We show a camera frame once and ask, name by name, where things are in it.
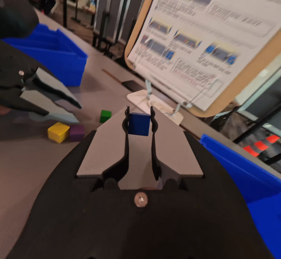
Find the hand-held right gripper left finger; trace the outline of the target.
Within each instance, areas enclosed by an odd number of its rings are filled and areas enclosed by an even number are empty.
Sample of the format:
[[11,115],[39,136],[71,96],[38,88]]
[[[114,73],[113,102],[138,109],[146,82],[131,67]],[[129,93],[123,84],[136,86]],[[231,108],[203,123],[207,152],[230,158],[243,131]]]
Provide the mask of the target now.
[[129,169],[128,122],[130,108],[118,113],[97,128],[76,174],[79,178],[112,178],[119,182]]

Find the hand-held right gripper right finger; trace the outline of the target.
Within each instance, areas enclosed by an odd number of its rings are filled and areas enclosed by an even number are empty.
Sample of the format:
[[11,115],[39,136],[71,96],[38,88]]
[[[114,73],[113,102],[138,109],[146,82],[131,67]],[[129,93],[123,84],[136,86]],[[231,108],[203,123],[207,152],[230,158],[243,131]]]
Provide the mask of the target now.
[[203,171],[183,129],[154,106],[150,111],[152,170],[155,180],[201,178]]

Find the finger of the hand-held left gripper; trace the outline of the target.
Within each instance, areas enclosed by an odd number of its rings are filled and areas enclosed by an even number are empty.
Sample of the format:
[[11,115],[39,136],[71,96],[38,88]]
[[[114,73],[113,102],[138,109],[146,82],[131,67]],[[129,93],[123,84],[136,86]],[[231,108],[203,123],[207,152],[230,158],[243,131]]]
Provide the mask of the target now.
[[57,122],[69,124],[79,123],[79,120],[73,113],[55,104],[51,99],[36,90],[25,90],[20,95],[20,98],[33,104],[34,106],[47,111],[46,115],[41,115],[36,112],[29,111],[29,118],[33,121],[44,122],[47,120],[54,120]]
[[65,100],[79,109],[82,108],[80,102],[61,81],[40,67],[33,74],[33,84],[54,101]]

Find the blue plastic bin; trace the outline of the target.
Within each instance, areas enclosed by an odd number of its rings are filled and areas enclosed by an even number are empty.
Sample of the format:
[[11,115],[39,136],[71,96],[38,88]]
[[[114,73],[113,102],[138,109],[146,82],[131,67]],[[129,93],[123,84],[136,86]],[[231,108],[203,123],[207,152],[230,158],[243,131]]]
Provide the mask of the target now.
[[199,141],[227,170],[241,191],[252,218],[274,258],[281,258],[281,181],[215,139]]
[[80,86],[88,55],[60,29],[38,24],[28,37],[3,41],[43,64],[65,86]]

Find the purple wooden cube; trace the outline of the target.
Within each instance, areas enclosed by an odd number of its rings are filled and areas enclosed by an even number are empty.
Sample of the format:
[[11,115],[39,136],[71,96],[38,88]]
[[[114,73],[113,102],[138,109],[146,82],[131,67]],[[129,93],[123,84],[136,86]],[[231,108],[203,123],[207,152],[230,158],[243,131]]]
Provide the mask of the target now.
[[73,124],[69,127],[69,141],[81,142],[85,136],[84,125]]

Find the yellow wooden cube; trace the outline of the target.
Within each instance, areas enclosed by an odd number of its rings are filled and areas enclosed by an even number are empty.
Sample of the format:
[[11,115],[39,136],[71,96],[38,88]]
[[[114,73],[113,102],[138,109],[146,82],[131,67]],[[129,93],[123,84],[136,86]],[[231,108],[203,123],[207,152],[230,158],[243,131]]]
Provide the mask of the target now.
[[47,130],[47,136],[50,140],[60,144],[69,137],[70,126],[57,122]]

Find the blue wooden cube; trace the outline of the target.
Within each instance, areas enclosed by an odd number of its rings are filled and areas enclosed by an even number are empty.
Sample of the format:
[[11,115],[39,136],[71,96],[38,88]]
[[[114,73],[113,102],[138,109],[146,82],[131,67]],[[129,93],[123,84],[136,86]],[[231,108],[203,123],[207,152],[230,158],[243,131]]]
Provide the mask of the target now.
[[149,136],[151,116],[146,113],[130,113],[128,134],[137,136]]

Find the green wooden cube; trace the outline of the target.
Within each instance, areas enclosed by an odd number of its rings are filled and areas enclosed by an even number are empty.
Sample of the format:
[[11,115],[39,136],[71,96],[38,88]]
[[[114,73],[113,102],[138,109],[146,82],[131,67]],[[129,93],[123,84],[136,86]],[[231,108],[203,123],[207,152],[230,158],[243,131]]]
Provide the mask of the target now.
[[112,112],[109,110],[101,110],[99,123],[103,124],[112,117]]

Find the white metal board stand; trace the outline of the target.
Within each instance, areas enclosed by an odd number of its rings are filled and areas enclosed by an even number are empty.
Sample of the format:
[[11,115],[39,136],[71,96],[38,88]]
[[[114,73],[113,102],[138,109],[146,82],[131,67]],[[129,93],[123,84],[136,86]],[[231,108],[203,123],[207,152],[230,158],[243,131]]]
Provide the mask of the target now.
[[[185,110],[190,109],[194,106],[195,100],[199,99],[199,96],[209,95],[209,90],[212,91],[214,86],[219,83],[217,79],[214,79],[208,82],[203,88],[193,88],[195,89],[193,95],[186,95],[175,84],[170,84],[169,81],[159,77],[154,70],[145,66],[142,63],[140,56],[137,56],[133,62],[133,70],[145,78],[146,89],[130,93],[127,95],[127,99],[145,113],[150,113],[150,107],[156,107],[177,125],[180,125],[184,119],[184,116],[179,112],[180,108],[182,107]],[[177,106],[173,109],[170,105],[160,99],[159,96],[154,95],[153,86],[170,99],[174,100],[177,103]]]

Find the black smartphone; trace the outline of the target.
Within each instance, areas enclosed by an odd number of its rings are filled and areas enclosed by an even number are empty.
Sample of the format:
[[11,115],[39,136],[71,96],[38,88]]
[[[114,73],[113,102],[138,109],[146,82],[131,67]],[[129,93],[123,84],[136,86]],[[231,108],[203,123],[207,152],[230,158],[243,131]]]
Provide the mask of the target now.
[[121,82],[121,85],[124,86],[126,89],[128,89],[131,92],[137,92],[137,91],[144,89],[141,85],[139,85],[134,80],[123,81],[123,82]]

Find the red black striped strip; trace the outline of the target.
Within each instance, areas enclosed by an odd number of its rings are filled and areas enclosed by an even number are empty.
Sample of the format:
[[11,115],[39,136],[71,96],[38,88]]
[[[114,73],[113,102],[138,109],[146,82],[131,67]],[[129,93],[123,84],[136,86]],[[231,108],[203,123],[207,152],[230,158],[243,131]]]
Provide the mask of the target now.
[[272,144],[277,142],[279,139],[280,137],[277,135],[270,135],[269,137],[255,142],[254,144],[248,145],[243,149],[253,157],[257,157],[260,155],[260,153],[267,150]]

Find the grey metal-framed cabinet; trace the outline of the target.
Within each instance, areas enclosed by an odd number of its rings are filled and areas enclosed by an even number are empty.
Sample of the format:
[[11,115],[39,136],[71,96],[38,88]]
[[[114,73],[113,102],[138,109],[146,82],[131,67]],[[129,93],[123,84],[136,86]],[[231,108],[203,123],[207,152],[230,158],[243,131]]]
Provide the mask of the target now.
[[105,41],[115,44],[118,41],[121,23],[127,0],[97,0],[93,33]]
[[144,0],[126,0],[118,43],[126,46],[130,38],[133,20],[137,20]]

